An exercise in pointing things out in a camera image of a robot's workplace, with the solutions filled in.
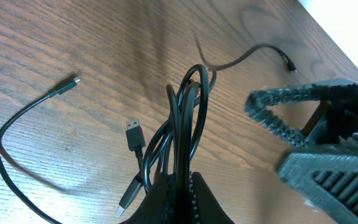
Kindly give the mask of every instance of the white surface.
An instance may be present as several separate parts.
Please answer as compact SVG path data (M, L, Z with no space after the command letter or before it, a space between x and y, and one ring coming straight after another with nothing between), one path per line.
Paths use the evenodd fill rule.
M299 2L358 68L358 1Z

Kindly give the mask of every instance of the brown wooden tabletop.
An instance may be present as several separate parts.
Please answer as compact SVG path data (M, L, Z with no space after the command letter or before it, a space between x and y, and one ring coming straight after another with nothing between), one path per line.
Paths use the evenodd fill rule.
M270 49L218 72L191 169L236 223L334 223L280 182L274 167L289 146L244 112L252 90L340 77L358 82L358 69L293 0L0 0L0 127L68 73L81 77L6 133L4 164L13 181L63 223L128 218L144 191L114 217L138 171L126 120L138 118L150 140L169 114L165 85L177 90L201 63L195 35L210 62L230 62L270 43L298 73L288 73ZM277 112L302 127L315 108L304 103ZM0 176L0 223L44 222Z

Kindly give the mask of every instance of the wood grain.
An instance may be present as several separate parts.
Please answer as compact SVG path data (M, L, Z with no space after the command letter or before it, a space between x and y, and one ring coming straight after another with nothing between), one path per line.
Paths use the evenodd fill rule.
M199 38L213 63L229 62L256 43L283 49L297 74L262 49L218 73L208 118L191 169L201 172L236 223L333 223L283 185L274 165L288 148L251 121L252 90L344 77L358 69L298 2L292 0L0 0L0 127L15 111L67 73L79 85L18 120L4 147L22 191L63 223L118 223L118 201L137 172L125 121L139 118L146 141L166 120L165 85L175 89L201 63ZM315 108L279 108L301 127ZM42 223L0 177L0 223Z

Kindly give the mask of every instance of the bundled black cable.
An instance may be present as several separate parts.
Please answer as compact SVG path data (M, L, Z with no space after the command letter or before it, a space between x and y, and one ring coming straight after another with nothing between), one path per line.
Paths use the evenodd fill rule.
M288 68L290 71L295 71L296 68L293 65L293 62L288 58L288 56L282 52L280 49L271 46L271 45L258 45L251 48L247 51L243 56L226 65L210 65L202 54L200 45L198 44L199 52L201 58L204 63L209 65L210 70L212 70L211 80L208 82L208 73L206 68L203 65L194 65L192 66L183 77L183 80L180 84L179 90L175 94L171 85L167 85L167 95L170 105L170 115L169 119L164 122L161 127L156 131L153 138L150 140L149 145L147 146L147 150L142 158L141 148L144 146L143 136L138 138L136 136L133 138L134 141L138 141L139 144L133 144L130 146L132 151L136 152L139 167L141 170L139 173L133 178L132 185L130 185L129 189L130 194L127 197L126 206L133 201L133 198L139 192L139 187L141 185L144 186L146 192L148 192L151 187L150 181L150 168L154 165L154 163L158 160L157 169L155 171L154 177L157 177L159 173L162 172L168 173L168 160L171 144L173 143L174 150L174 165L173 172L177 174L177 194L179 198L178 208L185 209L186 198L188 198L188 188L189 188L189 173L190 173L190 161L195 155L196 149L198 147L198 143L201 138L201 134L203 132L206 113L208 109L208 95L213 89L213 86L216 81L216 71L223 70L229 68L244 59L246 59L251 53L255 52L257 49L261 47L270 47L276 50L281 56L285 57L287 60ZM200 75L200 82L196 82L191 79L194 73L198 72ZM29 111L33 107L37 106L39 103L45 101L48 98L55 96L57 93L62 94L67 90L76 86L76 83L80 79L76 76L69 77L62 82L59 82L55 87L53 87L50 91L48 91L44 96L36 99L29 105L25 106L19 112L17 112L9 121L4 124L4 126L0 129L0 147L2 146L2 136L8 129L8 127L20 118L25 112ZM191 134L192 125L193 125L193 111L194 107L199 106L198 117L196 121L196 126L193 134ZM133 133L141 133L141 128L133 129L131 132ZM45 219L50 223L59 223L54 220L52 217L48 216L46 213L41 211L38 207L36 207L13 183L13 181L8 176L6 169L2 163L1 155L0 155L0 174L4 179L7 186L36 214Z

